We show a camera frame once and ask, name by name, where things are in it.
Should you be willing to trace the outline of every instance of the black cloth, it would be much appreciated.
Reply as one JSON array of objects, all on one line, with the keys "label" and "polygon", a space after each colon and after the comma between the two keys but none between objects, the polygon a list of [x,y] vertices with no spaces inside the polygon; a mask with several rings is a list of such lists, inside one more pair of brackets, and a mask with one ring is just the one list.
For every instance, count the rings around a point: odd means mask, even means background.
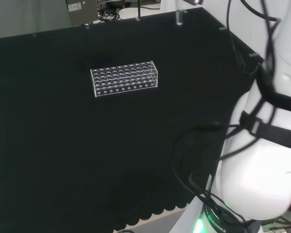
[{"label": "black cloth", "polygon": [[[111,233],[184,207],[174,140],[226,123],[253,81],[202,8],[181,27],[175,13],[90,27],[0,39],[0,233]],[[90,69],[151,60],[158,89],[94,97]]]}]

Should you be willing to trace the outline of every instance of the black cable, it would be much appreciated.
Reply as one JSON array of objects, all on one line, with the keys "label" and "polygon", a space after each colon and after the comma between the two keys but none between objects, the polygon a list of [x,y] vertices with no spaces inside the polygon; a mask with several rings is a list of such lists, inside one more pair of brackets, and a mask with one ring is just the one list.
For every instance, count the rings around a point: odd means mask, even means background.
[{"label": "black cable", "polygon": [[100,17],[99,20],[101,22],[113,22],[115,20],[119,20],[120,18],[120,14],[119,14],[119,10],[116,9],[101,9],[99,11]]},{"label": "black cable", "polygon": [[[127,7],[127,8],[138,8],[138,7],[137,6],[132,6],[132,7]],[[145,6],[141,6],[140,8],[144,8],[144,9],[148,9],[148,10],[160,10],[160,8],[149,8],[149,7],[145,7]]]},{"label": "black cable", "polygon": [[263,9],[263,12],[266,16],[266,20],[265,20],[265,23],[266,23],[266,29],[267,29],[267,32],[268,32],[268,46],[267,46],[267,49],[266,49],[266,68],[267,68],[267,71],[269,73],[269,75],[273,78],[274,77],[274,72],[275,72],[275,53],[274,53],[274,44],[273,44],[273,38],[272,38],[272,31],[271,30],[271,25],[270,25],[270,20],[269,20],[269,16],[268,16],[268,12],[267,12],[267,7],[266,7],[266,3],[265,3],[265,0],[261,0],[261,5],[262,5],[262,9]]},{"label": "black cable", "polygon": [[291,224],[291,221],[290,221],[290,220],[288,220],[288,219],[286,219],[285,217],[283,217],[283,216],[280,216],[279,218],[281,218],[281,219],[282,219],[282,220],[284,220],[285,222],[287,222],[287,223]]},{"label": "black cable", "polygon": [[238,217],[240,217],[240,218],[242,219],[242,221],[243,221],[244,224],[247,223],[243,216],[241,216],[240,214],[237,214],[235,211],[233,211],[231,208],[229,208],[229,206],[226,205],[225,202],[224,202],[221,198],[219,198],[218,196],[214,195],[214,194],[211,193],[211,192],[208,192],[208,193],[210,193],[211,196],[214,196],[215,198],[217,198],[217,199],[218,199],[222,204],[224,204],[224,205],[225,205],[225,206],[226,206],[226,207],[227,207],[231,212],[233,212],[235,215],[237,215]]},{"label": "black cable", "polygon": [[148,10],[160,10],[160,8],[149,8],[145,6],[141,6],[140,8],[148,9]]},{"label": "black cable", "polygon": [[226,28],[227,28],[227,31],[229,33],[229,37],[230,37],[230,40],[231,40],[231,44],[232,44],[232,49],[233,49],[233,52],[234,52],[234,56],[236,58],[236,61],[237,61],[238,65],[239,65],[240,69],[242,70],[242,72],[245,75],[252,76],[253,74],[256,73],[256,71],[257,71],[258,68],[255,67],[252,71],[250,71],[250,72],[247,71],[246,64],[244,62],[243,56],[236,49],[236,45],[235,45],[233,33],[230,30],[230,26],[229,26],[229,13],[230,13],[230,8],[231,8],[231,3],[232,3],[232,0],[228,0],[227,12],[226,12]]},{"label": "black cable", "polygon": [[132,230],[121,230],[118,233],[135,233]]},{"label": "black cable", "polygon": [[[260,18],[266,19],[266,16],[255,9],[253,9],[245,0],[241,0],[242,4],[253,14],[259,16]],[[278,19],[275,17],[268,17],[270,21],[277,21]]]},{"label": "black cable", "polygon": [[[267,32],[268,32],[268,42],[267,42],[267,58],[270,59],[271,61],[271,64],[267,66],[267,70],[266,70],[266,74],[267,74],[267,78],[269,79],[269,86],[272,88],[272,89],[275,89],[274,88],[274,84],[273,84],[273,78],[274,78],[274,73],[275,73],[275,55],[274,55],[274,45],[273,45],[273,33],[276,29],[276,27],[278,26],[279,24],[279,20],[276,22],[276,24],[273,26],[273,27],[270,27],[270,18],[268,17],[268,13],[267,13],[267,9],[266,9],[266,5],[265,3],[263,2],[263,0],[261,0],[262,2],[262,5],[263,5],[263,11],[264,11],[264,17],[265,17],[265,21],[266,21],[266,25],[267,25]],[[228,2],[228,7],[227,7],[227,15],[226,15],[226,24],[227,24],[227,28],[228,28],[228,31],[230,33],[230,38],[231,38],[231,42],[232,42],[232,48],[233,48],[233,51],[235,53],[235,56],[236,56],[236,59],[237,61],[239,62],[239,65],[241,66],[241,68],[244,70],[244,72],[246,74],[253,74],[253,72],[246,72],[245,70],[245,63],[243,61],[243,58],[242,58],[242,55],[237,51],[236,49],[236,46],[235,46],[235,43],[234,43],[234,39],[233,39],[233,35],[231,33],[231,31],[229,30],[229,11],[230,11],[230,5],[231,5],[231,0],[229,0]],[[263,98],[261,98],[258,102],[258,104],[255,106],[254,110],[251,112],[251,115],[252,116],[256,116],[256,114],[260,111],[260,109],[262,108],[263,104],[264,104],[265,100]],[[271,116],[267,122],[267,124],[271,125],[274,117],[275,117],[275,113],[276,113],[276,107],[273,106],[273,110],[272,110],[272,113],[271,113]],[[225,139],[229,138],[229,137],[232,137],[232,136],[235,136],[236,134],[238,134],[241,130],[243,130],[245,127],[244,126],[238,126],[236,125],[236,128],[234,130],[232,130],[230,133],[228,133],[225,137]],[[225,154],[223,156],[221,156],[220,158],[218,158],[217,160],[212,160],[210,161],[211,163],[214,163],[214,162],[219,162],[220,160],[223,160],[223,159],[226,159],[226,158],[229,158],[231,156],[234,156],[246,149],[248,149],[249,147],[253,146],[257,141],[259,140],[259,138],[255,138],[253,141],[251,141],[250,143],[248,143],[247,145],[245,145],[244,147],[236,150],[236,151],[233,151],[233,152],[230,152],[228,154]],[[236,212],[234,212],[233,210],[231,210],[224,202],[223,200],[221,200],[219,197],[213,195],[212,193],[208,192],[207,190],[201,188],[199,185],[196,184],[196,182],[194,181],[193,179],[193,174],[195,172],[192,172],[190,171],[190,166],[188,166],[189,162],[191,160],[188,160],[186,166],[183,168],[182,167],[182,163],[180,163],[180,170],[176,168],[175,164],[174,164],[174,158],[175,158],[175,144],[174,144],[174,147],[173,147],[173,156],[172,156],[172,159],[173,159],[173,162],[172,162],[172,166],[173,166],[173,170],[174,170],[174,173],[176,175],[176,177],[180,180],[180,182],[188,189],[190,190],[192,193],[194,193],[205,205],[209,206],[213,211],[216,212],[216,214],[222,218],[224,220],[224,216],[221,215],[221,213],[225,213],[227,214],[231,219],[234,220],[234,222],[236,223],[236,225],[241,225],[240,221],[235,217],[238,216],[240,217],[242,220],[243,220],[243,224],[245,225],[246,229],[247,229],[247,224],[246,224],[246,221],[245,219],[237,214]],[[186,151],[192,151],[194,148],[189,148],[189,149],[186,149]],[[224,204],[227,209],[223,208],[222,206],[218,205],[215,203],[215,201],[211,198],[211,196],[214,196],[215,198],[217,198],[220,202],[222,202],[222,204]]]}]

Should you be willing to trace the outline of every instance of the white wall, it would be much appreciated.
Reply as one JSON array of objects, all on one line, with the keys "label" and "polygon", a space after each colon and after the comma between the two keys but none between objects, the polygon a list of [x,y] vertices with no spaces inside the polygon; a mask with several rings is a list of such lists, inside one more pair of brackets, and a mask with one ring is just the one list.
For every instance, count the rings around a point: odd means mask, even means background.
[{"label": "white wall", "polygon": [[[186,2],[179,0],[182,9],[192,8]],[[266,0],[269,15],[283,18],[290,0]],[[226,25],[226,9],[228,0],[204,0],[203,7],[217,20]],[[247,0],[247,3],[262,13],[260,0]],[[175,0],[162,0],[161,11],[175,10]],[[267,33],[265,21],[249,12],[240,0],[232,0],[230,11],[230,28],[250,48],[262,57],[265,54]]]}]

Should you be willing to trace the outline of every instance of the black strap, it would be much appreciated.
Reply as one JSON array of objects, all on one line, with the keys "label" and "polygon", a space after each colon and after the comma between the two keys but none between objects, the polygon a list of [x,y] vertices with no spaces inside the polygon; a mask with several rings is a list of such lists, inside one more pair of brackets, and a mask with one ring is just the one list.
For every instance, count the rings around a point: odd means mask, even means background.
[{"label": "black strap", "polygon": [[257,138],[291,148],[291,130],[283,129],[274,125],[264,123],[260,118],[251,116],[245,111],[242,112],[240,125]]},{"label": "black strap", "polygon": [[272,88],[266,84],[265,76],[265,70],[263,67],[260,67],[257,72],[257,84],[263,98],[277,108],[291,111],[291,97],[273,91]]}]

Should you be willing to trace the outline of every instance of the table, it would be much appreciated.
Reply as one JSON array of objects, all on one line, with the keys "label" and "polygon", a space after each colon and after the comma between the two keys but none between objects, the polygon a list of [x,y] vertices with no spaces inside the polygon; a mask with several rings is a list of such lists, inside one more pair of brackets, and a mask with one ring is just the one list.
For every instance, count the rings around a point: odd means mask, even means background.
[{"label": "table", "polygon": [[[253,81],[220,27],[198,8],[182,27],[165,13],[0,39],[0,233],[111,233],[190,202],[175,138],[228,122]],[[90,69],[151,60],[158,89],[94,98]]]}]

